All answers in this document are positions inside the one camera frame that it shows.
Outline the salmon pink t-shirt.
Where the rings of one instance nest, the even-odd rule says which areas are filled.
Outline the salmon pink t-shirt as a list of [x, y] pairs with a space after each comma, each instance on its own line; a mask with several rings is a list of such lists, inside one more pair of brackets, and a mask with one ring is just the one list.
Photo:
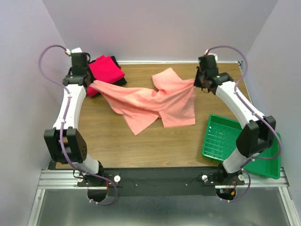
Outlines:
[[194, 125], [194, 79], [182, 80], [172, 68], [151, 78], [155, 89], [125, 88], [103, 81], [94, 81], [91, 87], [102, 94], [115, 113], [124, 117], [134, 135], [158, 118], [164, 128]]

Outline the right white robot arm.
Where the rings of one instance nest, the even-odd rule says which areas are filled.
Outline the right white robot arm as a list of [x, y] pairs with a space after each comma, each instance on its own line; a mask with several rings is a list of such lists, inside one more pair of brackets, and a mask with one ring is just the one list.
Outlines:
[[198, 58], [194, 85], [219, 97], [238, 119], [242, 128], [231, 155], [219, 164], [213, 179], [223, 185], [237, 176], [242, 168], [273, 145], [276, 120], [258, 111], [241, 93], [227, 73], [220, 73], [213, 55]]

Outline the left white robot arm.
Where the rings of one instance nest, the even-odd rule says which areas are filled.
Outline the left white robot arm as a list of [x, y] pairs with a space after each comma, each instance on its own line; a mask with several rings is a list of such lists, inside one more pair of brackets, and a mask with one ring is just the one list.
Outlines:
[[102, 164], [87, 153], [87, 144], [80, 134], [79, 115], [87, 88], [94, 81], [89, 68], [90, 55], [80, 48], [66, 50], [71, 68], [63, 81], [63, 101], [52, 127], [44, 132], [44, 140], [53, 161], [80, 170], [77, 179], [92, 186], [107, 186]]

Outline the green plastic tray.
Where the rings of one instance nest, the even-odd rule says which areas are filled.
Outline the green plastic tray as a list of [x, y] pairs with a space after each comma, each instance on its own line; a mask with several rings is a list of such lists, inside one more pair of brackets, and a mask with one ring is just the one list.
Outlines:
[[[222, 162], [236, 148], [236, 139], [242, 129], [238, 121], [211, 114], [208, 119], [201, 153], [204, 157]], [[281, 158], [273, 160], [256, 159], [245, 167], [250, 173], [267, 178], [279, 179]]]

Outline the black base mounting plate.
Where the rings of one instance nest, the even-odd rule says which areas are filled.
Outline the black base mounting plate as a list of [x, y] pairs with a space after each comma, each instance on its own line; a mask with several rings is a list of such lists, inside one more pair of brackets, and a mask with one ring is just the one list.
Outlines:
[[90, 202], [102, 205], [119, 197], [219, 196], [231, 201], [244, 185], [242, 172], [224, 174], [218, 167], [106, 168], [100, 177], [79, 173], [78, 186], [87, 188]]

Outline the aluminium table frame rail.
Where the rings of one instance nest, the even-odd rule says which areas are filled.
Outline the aluminium table frame rail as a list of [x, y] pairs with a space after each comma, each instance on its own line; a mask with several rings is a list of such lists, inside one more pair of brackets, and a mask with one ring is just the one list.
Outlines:
[[[157, 71], [164, 66], [175, 66], [180, 71], [191, 71], [194, 61], [120, 61], [120, 65], [125, 67], [125, 71], [132, 70], [133, 75], [136, 76], [138, 70], [145, 72], [147, 70]], [[77, 199], [82, 198], [83, 192], [89, 188], [80, 187], [77, 182], [79, 172], [75, 173], [75, 176], [71, 174], [71, 167], [69, 165], [62, 165], [51, 161], [46, 170], [42, 170], [39, 177], [38, 189], [33, 203], [33, 208], [29, 217], [28, 225], [30, 226], [84, 226], [93, 225], [93, 222], [89, 219], [88, 207], [91, 205], [87, 201], [83, 202], [83, 205], [77, 206], [75, 210], [70, 208], [65, 209], [63, 204], [72, 200], [71, 194], [77, 194]], [[294, 202], [289, 193], [289, 182], [284, 168], [280, 169], [279, 179], [268, 179], [262, 176], [254, 174], [250, 175], [251, 182], [245, 182], [244, 185], [238, 186], [242, 191], [247, 191], [247, 201], [244, 201], [243, 205], [251, 211], [254, 207], [253, 195], [257, 191], [262, 192], [276, 192], [275, 196], [261, 197], [265, 202], [275, 201], [274, 210], [280, 210], [279, 214], [269, 214], [267, 208], [261, 207], [260, 212], [257, 213], [258, 218], [251, 218], [250, 222], [245, 222], [245, 225], [262, 225], [272, 226], [280, 225], [280, 220], [284, 220], [286, 225], [299, 226], [301, 219], [297, 213]], [[54, 217], [44, 218], [48, 208], [46, 204], [50, 202], [49, 194], [65, 193], [63, 198], [54, 198], [55, 202], [59, 204], [58, 212]]]

